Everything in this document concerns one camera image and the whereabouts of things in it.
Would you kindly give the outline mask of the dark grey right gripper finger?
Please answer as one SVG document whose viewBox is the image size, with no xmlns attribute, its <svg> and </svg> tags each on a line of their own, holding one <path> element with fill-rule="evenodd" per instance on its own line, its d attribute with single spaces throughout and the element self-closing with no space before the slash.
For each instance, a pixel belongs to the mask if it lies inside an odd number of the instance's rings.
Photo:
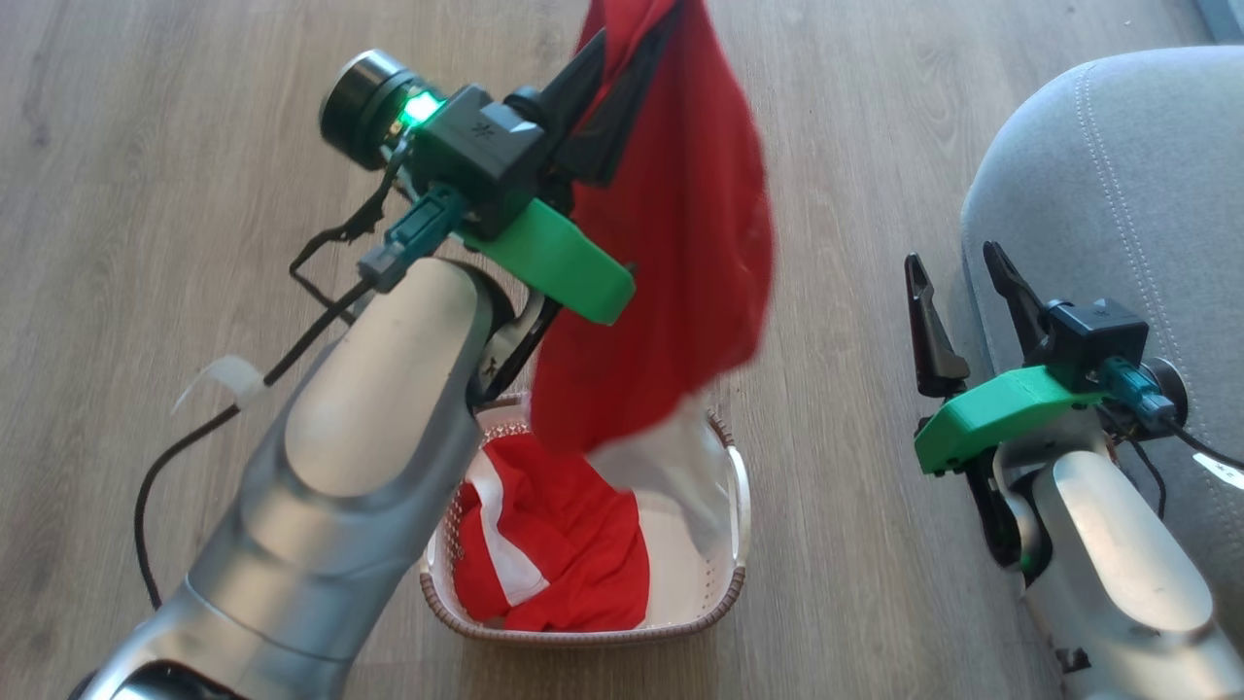
<svg viewBox="0 0 1244 700">
<path fill-rule="evenodd" d="M 904 259 L 904 283 L 914 346 L 916 390 L 932 399 L 963 394 L 970 369 L 967 361 L 952 349 L 950 336 L 933 301 L 933 283 L 919 254 L 911 252 Z"/>
<path fill-rule="evenodd" d="M 1023 279 L 999 242 L 983 242 L 983 257 L 991 287 L 1006 302 L 1018 334 L 1023 367 L 1044 366 L 1049 361 L 1047 329 L 1044 322 L 1046 306 L 1036 297 L 1031 285 Z"/>
</svg>

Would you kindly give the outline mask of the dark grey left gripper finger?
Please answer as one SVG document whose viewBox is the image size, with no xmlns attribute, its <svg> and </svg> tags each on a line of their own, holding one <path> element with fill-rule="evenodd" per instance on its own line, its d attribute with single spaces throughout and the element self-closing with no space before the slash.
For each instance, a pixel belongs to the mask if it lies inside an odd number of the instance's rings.
<svg viewBox="0 0 1244 700">
<path fill-rule="evenodd" d="M 556 147 L 556 167 L 565 177 L 587 187 L 610 185 L 679 20 L 680 2 L 675 1 L 653 26 L 641 31 L 634 52 L 623 58 L 613 80 L 607 82 L 603 75 L 595 101 Z M 605 29 L 606 40 L 618 36 L 618 31 Z"/>
<path fill-rule="evenodd" d="M 600 29 L 537 94 L 537 123 L 545 129 L 572 129 L 577 126 L 603 83 L 605 63 L 607 31 Z"/>
</svg>

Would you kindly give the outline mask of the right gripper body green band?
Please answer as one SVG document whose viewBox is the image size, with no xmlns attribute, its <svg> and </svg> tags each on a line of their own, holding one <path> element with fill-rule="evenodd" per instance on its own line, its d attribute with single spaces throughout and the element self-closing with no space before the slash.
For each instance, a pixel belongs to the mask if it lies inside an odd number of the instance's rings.
<svg viewBox="0 0 1244 700">
<path fill-rule="evenodd" d="M 947 399 L 916 430 L 921 472 L 964 475 L 986 550 L 1004 569 L 1039 571 L 1047 557 L 1031 499 L 1014 495 L 996 464 L 1004 444 L 1035 436 L 1045 451 L 1069 453 L 1064 438 L 1039 433 L 1066 413 L 1090 408 L 1106 421 L 1103 434 L 1116 441 L 1173 436 L 1186 426 L 1186 385 L 1172 367 L 1157 371 L 1110 358 L 1088 371 L 1086 380 L 1086 389 L 1072 390 L 1049 367 L 1006 371 Z"/>
</svg>

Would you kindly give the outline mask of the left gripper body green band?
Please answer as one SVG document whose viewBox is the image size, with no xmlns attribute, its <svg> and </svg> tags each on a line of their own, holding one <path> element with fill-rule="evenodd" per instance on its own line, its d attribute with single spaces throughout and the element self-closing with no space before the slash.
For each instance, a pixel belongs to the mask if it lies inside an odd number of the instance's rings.
<svg viewBox="0 0 1244 700">
<path fill-rule="evenodd" d="M 321 134 L 383 179 L 323 239 L 351 242 L 373 230 L 399 187 L 409 211 L 360 260 L 376 292 L 458 236 L 534 292 L 591 323 L 615 323 L 634 296 L 634 276 L 571 220 L 573 179 L 556 167 L 566 131 L 537 123 L 539 93 L 521 88 L 498 101 L 466 85 L 443 94 L 389 53 L 352 58 L 323 99 Z"/>
</svg>

